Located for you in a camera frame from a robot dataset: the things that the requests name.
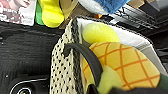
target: plush toy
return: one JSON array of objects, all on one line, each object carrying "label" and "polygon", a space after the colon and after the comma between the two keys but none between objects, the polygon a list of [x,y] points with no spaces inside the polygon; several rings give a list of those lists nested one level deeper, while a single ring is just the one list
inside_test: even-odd
[{"label": "plush toy", "polygon": [[39,25],[45,25],[42,20],[42,9],[41,6],[39,5],[39,2],[37,1],[36,3],[36,16],[35,16],[35,21]]},{"label": "plush toy", "polygon": [[[130,90],[135,87],[157,87],[160,80],[160,73],[153,63],[139,50],[121,44],[119,42],[98,42],[90,46],[90,49],[98,57],[101,65],[108,66],[115,70],[122,81],[122,89]],[[86,60],[83,61],[83,72],[86,82],[89,83],[91,70]],[[115,87],[115,83],[110,83],[113,76],[110,77],[110,73],[106,78],[106,81],[101,81],[98,87],[99,92],[104,91],[103,87],[107,84],[107,87]],[[119,78],[112,78],[114,81],[118,81]]]},{"label": "plush toy", "polygon": [[[90,77],[88,78],[86,86],[88,87],[88,85],[90,84],[95,84],[92,75],[90,75]],[[108,94],[111,88],[122,88],[122,85],[123,83],[118,73],[109,66],[103,66],[103,73],[101,75],[100,84],[97,88],[99,93]]]},{"label": "plush toy", "polygon": [[88,11],[95,14],[113,14],[130,0],[78,0]]},{"label": "plush toy", "polygon": [[100,22],[87,24],[83,30],[83,38],[88,43],[95,42],[120,42],[114,30]]},{"label": "plush toy", "polygon": [[42,20],[48,27],[58,27],[64,21],[59,0],[38,0],[42,8]]}]

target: white fabric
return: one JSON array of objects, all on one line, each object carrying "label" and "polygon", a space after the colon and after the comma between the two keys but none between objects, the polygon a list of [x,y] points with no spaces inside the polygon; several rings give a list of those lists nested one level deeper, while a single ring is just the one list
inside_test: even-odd
[{"label": "white fabric", "polygon": [[78,0],[78,1],[84,8],[86,8],[91,13],[103,14],[103,15],[108,14],[107,12],[104,11],[103,7],[101,7],[101,5],[94,0]]}]

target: grid pattern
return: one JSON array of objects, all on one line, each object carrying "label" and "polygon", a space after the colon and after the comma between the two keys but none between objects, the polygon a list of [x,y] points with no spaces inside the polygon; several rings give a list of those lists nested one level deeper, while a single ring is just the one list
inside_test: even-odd
[{"label": "grid pattern", "polygon": [[[137,49],[110,42],[95,43],[90,49],[96,54],[102,66],[107,65],[117,71],[123,81],[123,89],[157,86],[160,79],[159,71]],[[88,72],[88,68],[86,64],[84,73]]]}]

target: yellow-green object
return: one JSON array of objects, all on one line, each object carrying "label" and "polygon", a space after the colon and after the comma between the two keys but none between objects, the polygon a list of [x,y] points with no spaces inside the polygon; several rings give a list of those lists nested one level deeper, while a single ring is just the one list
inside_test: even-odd
[{"label": "yellow-green object", "polygon": [[[95,84],[93,75],[87,79],[87,86],[89,84]],[[101,80],[99,86],[97,87],[100,94],[108,94],[108,92],[113,88],[122,88],[122,81],[115,70],[108,66],[103,66],[103,73],[101,75]]]},{"label": "yellow-green object", "polygon": [[114,30],[100,22],[87,24],[83,30],[83,38],[88,43],[96,42],[120,42]]},{"label": "yellow-green object", "polygon": [[39,25],[45,25],[43,23],[42,20],[42,9],[41,6],[39,5],[39,3],[36,3],[36,16],[35,16],[35,21],[39,24]]},{"label": "yellow-green object", "polygon": [[64,21],[59,0],[38,0],[42,8],[42,20],[48,27],[58,27]]}]

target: black surface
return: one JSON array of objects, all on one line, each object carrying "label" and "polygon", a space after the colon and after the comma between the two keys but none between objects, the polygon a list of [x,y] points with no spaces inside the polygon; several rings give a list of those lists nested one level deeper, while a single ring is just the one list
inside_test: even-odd
[{"label": "black surface", "polygon": [[0,94],[20,74],[50,74],[51,53],[64,30],[41,26],[0,25]]}]

